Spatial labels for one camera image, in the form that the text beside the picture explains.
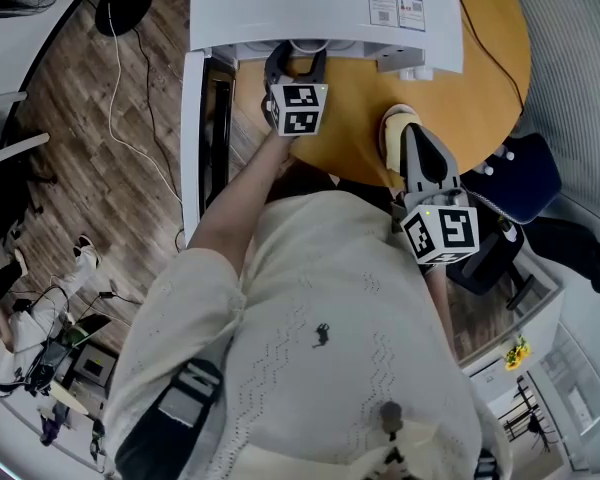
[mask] white cable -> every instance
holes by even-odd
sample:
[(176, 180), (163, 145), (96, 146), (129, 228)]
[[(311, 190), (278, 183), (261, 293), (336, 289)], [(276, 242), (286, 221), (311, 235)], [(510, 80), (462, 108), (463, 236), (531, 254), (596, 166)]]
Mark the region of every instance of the white cable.
[(176, 194), (176, 192), (171, 188), (171, 185), (167, 181), (167, 178), (164, 177), (164, 174), (162, 174), (162, 171), (160, 170), (160, 167), (158, 167), (158, 164), (156, 163), (156, 161), (153, 158), (151, 158), (149, 155), (146, 155), (139, 149), (136, 149), (135, 147), (133, 147), (131, 144), (128, 144), (127, 142), (124, 142), (123, 140), (120, 140), (115, 135), (113, 135), (113, 129), (111, 127), (111, 119), (112, 119), (112, 114), (113, 114), (113, 102), (116, 99), (116, 94), (118, 93), (118, 86), (120, 85), (120, 78), (122, 77), (122, 64), (120, 62), (120, 50), (118, 48), (118, 36), (116, 36), (115, 30), (113, 29), (113, 22), (111, 20), (111, 0), (107, 1), (107, 11), (109, 13), (109, 26), (111, 27), (111, 33), (113, 34), (113, 41), (116, 45), (116, 59), (118, 61), (118, 78), (116, 79), (116, 86), (113, 89), (113, 94), (111, 95), (111, 103), (109, 104), (109, 135), (111, 135), (111, 138), (113, 140), (115, 140), (116, 142), (118, 142), (119, 144), (127, 146), (131, 151), (134, 151), (135, 153), (137, 153), (140, 156), (143, 156), (144, 158), (149, 160), (153, 164), (153, 166), (156, 168), (156, 171), (158, 171), (158, 174), (162, 178), (162, 181), (164, 181), (164, 184), (169, 189), (169, 192), (171, 192), (173, 194), (173, 197), (175, 197), (180, 202), (180, 204), (182, 204), (182, 199), (180, 199), (180, 197), (178, 197), (178, 194)]
[(293, 46), (300, 53), (306, 53), (307, 55), (313, 55), (315, 53), (318, 53), (318, 52), (321, 52), (322, 50), (324, 50), (327, 47), (327, 45), (329, 44), (329, 40), (323, 39), (323, 41), (324, 41), (324, 44), (322, 46), (319, 46), (318, 48), (315, 48), (313, 50), (307, 50), (306, 48), (300, 48), (293, 39), (289, 39), (291, 46)]

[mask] black chair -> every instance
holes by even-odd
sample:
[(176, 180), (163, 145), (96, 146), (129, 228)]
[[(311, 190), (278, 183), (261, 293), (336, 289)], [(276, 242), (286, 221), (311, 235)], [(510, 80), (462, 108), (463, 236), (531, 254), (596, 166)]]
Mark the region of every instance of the black chair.
[(577, 272), (600, 293), (600, 242), (586, 227), (538, 217), (523, 226), (533, 252)]
[(447, 277), (476, 295), (484, 295), (505, 273), (509, 273), (517, 290), (507, 304), (508, 309), (513, 309), (524, 298), (533, 280), (533, 276), (527, 280), (522, 279), (513, 265), (513, 260), (524, 243), (522, 228), (511, 223), (516, 237), (514, 241), (510, 241), (503, 232), (503, 217), (482, 204), (478, 204), (476, 209), (480, 250), (464, 260), (447, 265)]
[(30, 205), (35, 213), (43, 212), (43, 208), (33, 202), (28, 181), (53, 185), (57, 178), (43, 178), (35, 174), (27, 152), (0, 162), (0, 243), (4, 243), (12, 230), (14, 238), (19, 237), (16, 228), (24, 223)]

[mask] white knit sweater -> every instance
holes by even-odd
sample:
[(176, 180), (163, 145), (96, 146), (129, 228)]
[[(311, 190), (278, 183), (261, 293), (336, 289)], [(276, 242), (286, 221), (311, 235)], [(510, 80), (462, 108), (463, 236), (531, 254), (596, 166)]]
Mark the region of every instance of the white knit sweater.
[[(383, 212), (328, 192), (265, 209), (241, 287), (221, 256), (181, 255), (125, 344), (105, 418), (109, 453), (166, 375), (244, 309), (227, 357), (226, 426), (201, 478), (362, 478), (389, 445), (378, 410), (390, 400), (407, 421), (401, 450), (423, 480), (472, 479), (483, 447), (506, 464), (502, 429), (473, 396), (417, 265), (387, 244), (389, 230)], [(189, 466), (182, 478), (200, 474)]]

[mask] round wooden table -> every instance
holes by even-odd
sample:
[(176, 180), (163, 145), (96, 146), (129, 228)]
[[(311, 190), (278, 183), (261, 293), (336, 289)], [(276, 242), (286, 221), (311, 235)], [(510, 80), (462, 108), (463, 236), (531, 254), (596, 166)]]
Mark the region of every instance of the round wooden table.
[[(524, 100), (531, 76), (531, 49), (518, 0), (463, 0), (478, 37), (516, 81)], [(378, 127), (396, 103), (410, 105), (422, 124), (454, 154), (460, 172), (491, 155), (507, 138), (521, 112), (512, 82), (480, 49), (466, 14), (463, 20), (462, 74), (436, 72), (433, 81), (401, 81), (379, 74), (375, 61), (329, 59), (327, 107), (320, 134), (301, 137), (293, 154), (326, 172), (371, 185), (401, 186), (387, 171), (376, 149)], [(307, 69), (298, 60), (293, 68)], [(236, 105), (263, 132), (267, 125), (264, 61), (243, 62), (237, 75)]]

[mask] white box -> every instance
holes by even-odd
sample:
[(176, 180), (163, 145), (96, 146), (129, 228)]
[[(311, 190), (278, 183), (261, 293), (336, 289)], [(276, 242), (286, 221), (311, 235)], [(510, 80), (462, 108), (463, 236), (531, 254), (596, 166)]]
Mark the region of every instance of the white box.
[(480, 249), (473, 207), (419, 205), (400, 227), (420, 265), (455, 263)]
[(327, 101), (326, 84), (273, 84), (270, 111), (281, 136), (317, 135)]
[(330, 56), (378, 70), (462, 72), (459, 0), (191, 0), (190, 49), (267, 58), (279, 41), (328, 39)]

